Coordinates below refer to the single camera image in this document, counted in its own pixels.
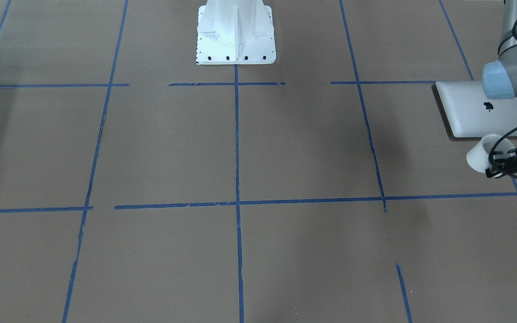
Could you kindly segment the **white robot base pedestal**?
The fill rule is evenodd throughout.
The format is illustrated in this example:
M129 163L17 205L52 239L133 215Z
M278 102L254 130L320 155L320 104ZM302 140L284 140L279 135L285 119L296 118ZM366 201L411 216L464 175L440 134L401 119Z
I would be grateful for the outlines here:
M197 11L196 64L276 62L273 12L262 0L208 0Z

